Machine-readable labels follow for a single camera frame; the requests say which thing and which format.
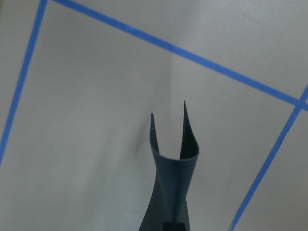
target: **white backdrop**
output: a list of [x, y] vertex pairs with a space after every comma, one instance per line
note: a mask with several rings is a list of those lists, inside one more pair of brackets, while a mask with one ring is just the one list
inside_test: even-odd
[[[299, 99], [305, 1], [78, 0]], [[4, 129], [39, 0], [0, 13]], [[227, 231], [294, 105], [48, 1], [0, 169], [1, 231], [136, 231], [161, 154], [180, 154], [186, 100], [200, 154], [192, 231]], [[282, 143], [237, 231], [308, 228], [308, 112]]]

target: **blue painter's tape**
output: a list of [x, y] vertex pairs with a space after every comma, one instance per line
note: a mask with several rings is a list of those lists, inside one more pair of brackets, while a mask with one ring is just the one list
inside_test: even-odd
[[20, 96], [21, 96], [21, 92], [23, 90], [24, 82], [25, 82], [26, 75], [27, 75], [27, 72], [28, 72], [28, 67], [29, 67], [29, 64], [31, 62], [33, 50], [34, 50], [34, 47], [35, 47], [35, 44], [36, 44], [36, 41], [37, 41], [37, 37], [38, 37], [38, 34], [39, 34], [39, 27], [41, 25], [41, 22], [42, 22], [42, 19], [43, 19], [43, 16], [44, 16], [47, 1], [48, 0], [41, 0], [39, 2], [39, 7], [38, 7], [37, 15], [36, 15], [35, 20], [34, 20], [32, 32], [31, 32], [31, 35], [30, 35], [29, 43], [28, 43], [28, 47], [27, 47], [26, 54], [25, 54], [25, 57], [24, 57], [24, 62], [23, 62], [23, 65], [21, 67], [21, 70], [20, 70], [20, 74], [19, 74], [19, 77], [18, 77], [14, 96], [13, 96], [12, 103], [11, 103], [11, 107], [10, 107], [10, 110], [9, 110], [9, 113], [8, 113], [8, 117], [6, 119], [5, 127], [4, 127], [2, 138], [1, 138], [0, 166], [1, 166], [1, 163], [2, 163], [6, 144], [8, 142], [8, 138], [9, 138], [9, 135], [10, 135], [11, 127], [12, 127], [12, 124], [13, 124], [13, 120], [14, 120], [14, 117], [15, 117], [18, 102], [19, 102], [19, 99], [20, 99]]
[[308, 85], [306, 86], [302, 96], [300, 97], [298, 105], [296, 105], [296, 107], [292, 111], [288, 121], [284, 125], [278, 139], [276, 140], [271, 152], [269, 153], [269, 156], [266, 158], [261, 170], [259, 171], [257, 177], [255, 178], [254, 182], [252, 183], [252, 185], [251, 185], [248, 193], [246, 194], [243, 202], [241, 203], [239, 209], [237, 210], [235, 217], [233, 219], [233, 222], [230, 226], [229, 231], [233, 231], [236, 224], [240, 220], [240, 218], [241, 218], [243, 212], [245, 211], [248, 203], [250, 202], [251, 198], [253, 197], [255, 191], [257, 190], [257, 187], [259, 186], [259, 184], [262, 181], [265, 173], [267, 172], [269, 166], [271, 165], [273, 159], [275, 158], [285, 135], [287, 134], [287, 132], [289, 131], [289, 129], [291, 128], [291, 126], [295, 122], [295, 120], [296, 120], [299, 112], [303, 108], [303, 105], [305, 104], [305, 101], [307, 100], [307, 98], [308, 98]]
[[[207, 68], [209, 68], [209, 69], [211, 69], [213, 71], [216, 71], [216, 72], [221, 73], [221, 74], [223, 74], [225, 76], [228, 76], [228, 77], [230, 77], [232, 79], [235, 79], [235, 80], [237, 80], [239, 82], [242, 82], [242, 83], [244, 83], [244, 84], [246, 84], [246, 85], [248, 85], [250, 87], [258, 89], [258, 90], [260, 90], [260, 91], [262, 91], [264, 93], [267, 93], [267, 94], [269, 94], [271, 96], [274, 96], [274, 97], [276, 97], [276, 98], [278, 98], [280, 100], [283, 100], [283, 101], [288, 102], [288, 103], [293, 104], [293, 105], [297, 105], [298, 104], [298, 99], [296, 99], [296, 98], [294, 98], [294, 97], [292, 97], [292, 96], [290, 96], [288, 94], [285, 94], [285, 93], [283, 93], [283, 92], [281, 92], [279, 90], [276, 90], [276, 89], [274, 89], [272, 87], [269, 87], [269, 86], [267, 86], [267, 85], [265, 85], [263, 83], [260, 83], [258, 81], [255, 81], [255, 80], [249, 78], [249, 77], [246, 77], [246, 76], [244, 76], [242, 74], [239, 74], [239, 73], [237, 73], [235, 71], [232, 71], [232, 70], [230, 70], [230, 69], [228, 69], [226, 67], [223, 67], [223, 66], [221, 66], [221, 65], [219, 65], [217, 63], [214, 63], [214, 62], [212, 62], [210, 60], [207, 60], [207, 59], [205, 59], [205, 58], [203, 58], [201, 56], [198, 56], [198, 55], [193, 54], [193, 53], [191, 53], [189, 51], [186, 51], [186, 50], [184, 50], [184, 49], [182, 49], [182, 48], [180, 48], [178, 46], [175, 46], [175, 45], [173, 45], [171, 43], [168, 43], [168, 42], [166, 42], [166, 41], [164, 41], [162, 39], [156, 38], [156, 37], [154, 37], [154, 36], [152, 36], [152, 35], [150, 35], [148, 33], [145, 33], [145, 32], [143, 32], [143, 31], [141, 31], [141, 30], [139, 30], [139, 29], [137, 29], [135, 27], [132, 27], [130, 25], [122, 23], [122, 22], [120, 22], [120, 21], [118, 21], [118, 20], [116, 20], [114, 18], [111, 18], [111, 17], [109, 17], [109, 16], [107, 16], [105, 14], [102, 14], [102, 13], [97, 12], [97, 11], [95, 11], [93, 9], [90, 9], [90, 8], [88, 8], [86, 6], [83, 6], [83, 5], [79, 4], [79, 3], [73, 2], [71, 0], [53, 0], [53, 1], [55, 1], [55, 2], [57, 2], [59, 4], [62, 4], [62, 5], [68, 7], [70, 9], [72, 9], [72, 10], [75, 10], [77, 12], [85, 14], [85, 15], [91, 17], [91, 18], [94, 18], [94, 19], [98, 20], [98, 21], [104, 22], [104, 23], [106, 23], [106, 24], [108, 24], [108, 25], [110, 25], [112, 27], [120, 29], [120, 30], [122, 30], [122, 31], [124, 31], [126, 33], [129, 33], [129, 34], [133, 35], [133, 36], [136, 36], [136, 37], [138, 37], [138, 38], [140, 38], [142, 40], [145, 40], [145, 41], [147, 41], [147, 42], [149, 42], [149, 43], [151, 43], [153, 45], [156, 45], [156, 46], [158, 46], [158, 47], [160, 47], [162, 49], [165, 49], [165, 50], [170, 51], [170, 52], [172, 52], [174, 54], [177, 54], [177, 55], [179, 55], [179, 56], [181, 56], [181, 57], [183, 57], [185, 59], [188, 59], [188, 60], [193, 61], [193, 62], [195, 62], [197, 64], [205, 66], [205, 67], [207, 67]], [[304, 106], [305, 106], [305, 110], [308, 110], [308, 104], [306, 104]]]

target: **dark object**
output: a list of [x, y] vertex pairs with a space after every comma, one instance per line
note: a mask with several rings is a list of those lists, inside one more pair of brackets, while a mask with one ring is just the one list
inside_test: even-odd
[[169, 159], [159, 154], [153, 114], [150, 143], [156, 164], [156, 178], [139, 231], [190, 231], [186, 194], [199, 148], [188, 120], [186, 103], [180, 159]]

